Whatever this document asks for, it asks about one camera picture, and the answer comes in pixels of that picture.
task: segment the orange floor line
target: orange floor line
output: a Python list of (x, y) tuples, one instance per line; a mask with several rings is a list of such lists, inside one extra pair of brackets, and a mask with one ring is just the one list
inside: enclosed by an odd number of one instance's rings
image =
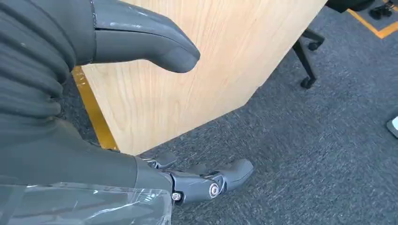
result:
[(81, 67), (73, 69), (73, 78), (75, 79), (77, 89), (80, 92), (99, 144), (104, 149), (118, 149)]

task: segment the plastic bag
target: plastic bag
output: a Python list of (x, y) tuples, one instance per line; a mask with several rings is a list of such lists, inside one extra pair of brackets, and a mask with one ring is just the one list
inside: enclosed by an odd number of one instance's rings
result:
[(170, 193), (165, 190), (0, 184), (0, 224), (169, 225), (171, 210)]

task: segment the office chair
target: office chair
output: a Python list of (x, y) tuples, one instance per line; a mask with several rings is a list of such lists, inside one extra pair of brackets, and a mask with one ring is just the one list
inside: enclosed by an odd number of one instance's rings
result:
[[(321, 46), (323, 44), (323, 42), (325, 41), (325, 38), (323, 36), (315, 33), (314, 31), (312, 31), (310, 29), (306, 29), (304, 31), (304, 33), (301, 35), (301, 37), (305, 37), (305, 38), (309, 38), (309, 39), (313, 40), (313, 42), (311, 42), (308, 45), (308, 49), (311, 51), (317, 50), (319, 48), (319, 46)], [(296, 55), (298, 56), (298, 59), (300, 60), (301, 64), (303, 64), (304, 69), (306, 70), (306, 72), (308, 74), (308, 77), (306, 77), (301, 82), (300, 85), (305, 89), (310, 89), (316, 81), (316, 75), (312, 68), (311, 62), (308, 60), (308, 54), (306, 52), (306, 49), (304, 49), (304, 47), (303, 47), (301, 37), (299, 37), (298, 40), (296, 41), (296, 43), (294, 43), (293, 50), (296, 53)]]

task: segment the metal screw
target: metal screw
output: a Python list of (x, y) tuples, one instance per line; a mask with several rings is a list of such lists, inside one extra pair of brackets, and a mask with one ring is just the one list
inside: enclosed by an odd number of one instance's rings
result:
[(217, 197), (218, 193), (219, 193), (218, 185), (216, 183), (211, 184), (209, 189), (210, 197), (215, 198)]
[(174, 193), (171, 195), (171, 198), (172, 198), (174, 201), (180, 201), (182, 197), (183, 197), (183, 196), (182, 196), (180, 193), (178, 193), (178, 192), (174, 192)]

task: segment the wooden panel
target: wooden panel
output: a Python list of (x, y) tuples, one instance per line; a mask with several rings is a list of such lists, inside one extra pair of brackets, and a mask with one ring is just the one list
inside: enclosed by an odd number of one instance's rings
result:
[(126, 2), (171, 18), (202, 54), (186, 74), (145, 60), (83, 67), (118, 147), (136, 155), (244, 105), (326, 0)]

